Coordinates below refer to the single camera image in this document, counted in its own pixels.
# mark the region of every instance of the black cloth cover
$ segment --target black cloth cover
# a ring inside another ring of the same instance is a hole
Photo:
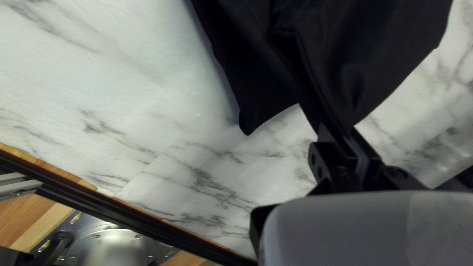
[[[451,0],[191,0],[252,133],[299,103],[342,132],[435,49]]]

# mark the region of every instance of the white marble surface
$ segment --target white marble surface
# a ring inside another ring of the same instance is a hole
[[[473,0],[357,128],[435,186],[473,164]],[[0,141],[253,257],[249,211],[314,186],[298,106],[244,136],[182,0],[0,0]]]

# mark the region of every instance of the bolt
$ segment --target bolt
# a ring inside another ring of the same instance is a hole
[[[334,177],[338,177],[341,179],[351,179],[350,172],[343,166],[337,166],[333,169],[332,174]]]
[[[396,178],[396,179],[406,179],[407,178],[407,175],[406,173],[404,173],[404,171],[396,168],[396,167],[392,167],[392,166],[388,166],[385,168],[385,173],[389,176],[389,177],[392,177],[392,178]]]

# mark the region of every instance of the black handle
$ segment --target black handle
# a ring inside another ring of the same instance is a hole
[[[49,246],[40,255],[32,260],[25,261],[25,258],[18,258],[17,266],[51,266],[57,257],[70,246],[74,235],[69,232],[57,232],[53,234]]]

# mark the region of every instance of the silver metal cylinder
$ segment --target silver metal cylinder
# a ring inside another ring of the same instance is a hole
[[[66,259],[71,266],[147,266],[155,245],[128,229],[86,231],[69,248]]]

